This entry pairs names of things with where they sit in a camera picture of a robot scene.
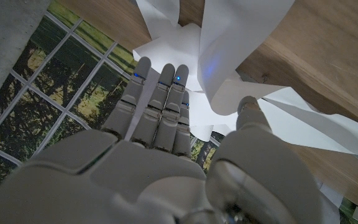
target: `robotic hand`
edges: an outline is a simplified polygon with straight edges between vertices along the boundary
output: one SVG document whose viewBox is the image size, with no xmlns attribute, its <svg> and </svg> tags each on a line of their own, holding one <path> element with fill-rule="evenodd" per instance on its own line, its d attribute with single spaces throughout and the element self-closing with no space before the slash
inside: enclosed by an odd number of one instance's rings
<svg viewBox="0 0 358 224">
<path fill-rule="evenodd" d="M 141 58 L 101 131 L 66 138 L 0 186 L 0 223 L 320 223 L 319 191 L 257 101 L 239 105 L 206 177 L 190 160 L 186 66 L 166 65 L 131 137 Z"/>
</svg>

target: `wooden table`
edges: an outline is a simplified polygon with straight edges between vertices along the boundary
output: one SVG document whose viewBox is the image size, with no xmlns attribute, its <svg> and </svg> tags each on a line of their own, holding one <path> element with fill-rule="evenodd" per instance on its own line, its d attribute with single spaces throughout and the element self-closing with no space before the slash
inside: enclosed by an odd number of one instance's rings
<svg viewBox="0 0 358 224">
<path fill-rule="evenodd" d="M 60 0 L 128 50 L 151 41 L 128 0 Z M 180 24 L 201 26 L 203 0 L 181 0 Z M 358 1 L 296 0 L 280 25 L 238 68 L 261 83 L 294 88 L 320 111 L 358 121 Z M 358 204 L 358 159 L 292 146 L 312 173 Z"/>
</svg>

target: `window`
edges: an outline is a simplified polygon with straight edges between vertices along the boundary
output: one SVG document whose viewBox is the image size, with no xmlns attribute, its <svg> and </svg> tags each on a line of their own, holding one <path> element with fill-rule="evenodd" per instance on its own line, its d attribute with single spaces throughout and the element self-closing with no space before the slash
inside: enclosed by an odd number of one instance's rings
<svg viewBox="0 0 358 224">
<path fill-rule="evenodd" d="M 100 128 L 135 64 L 128 50 L 52 1 L 0 89 L 0 183 L 44 148 Z"/>
<path fill-rule="evenodd" d="M 209 142 L 203 142 L 193 135 L 190 136 L 191 160 L 200 165 L 205 174 L 208 173 L 213 156 L 223 138 L 224 136 L 222 134 L 216 132 L 212 132 Z"/>
</svg>

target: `concrete wall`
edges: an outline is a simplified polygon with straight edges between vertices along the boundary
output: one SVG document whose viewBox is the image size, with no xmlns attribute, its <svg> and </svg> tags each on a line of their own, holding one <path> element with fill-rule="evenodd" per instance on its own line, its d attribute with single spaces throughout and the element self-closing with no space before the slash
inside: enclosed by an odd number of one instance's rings
<svg viewBox="0 0 358 224">
<path fill-rule="evenodd" d="M 0 87 L 51 0 L 0 0 Z"/>
</svg>

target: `paper sheet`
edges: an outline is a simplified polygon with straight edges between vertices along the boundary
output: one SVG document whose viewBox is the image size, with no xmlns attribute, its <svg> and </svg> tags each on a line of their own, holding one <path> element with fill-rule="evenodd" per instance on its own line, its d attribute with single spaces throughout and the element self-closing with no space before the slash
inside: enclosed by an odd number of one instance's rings
<svg viewBox="0 0 358 224">
<path fill-rule="evenodd" d="M 180 27 L 178 0 L 136 0 L 136 3 L 152 40 Z"/>
<path fill-rule="evenodd" d="M 134 50 L 161 72 L 166 63 L 189 67 L 191 132 L 209 141 L 212 131 L 236 128 L 237 106 L 258 99 L 272 132 L 282 140 L 358 154 L 358 123 L 319 113 L 292 88 L 241 82 L 235 69 L 274 30 L 293 0 L 205 0 L 203 27 L 175 24 L 179 0 L 137 0 L 153 41 Z"/>
</svg>

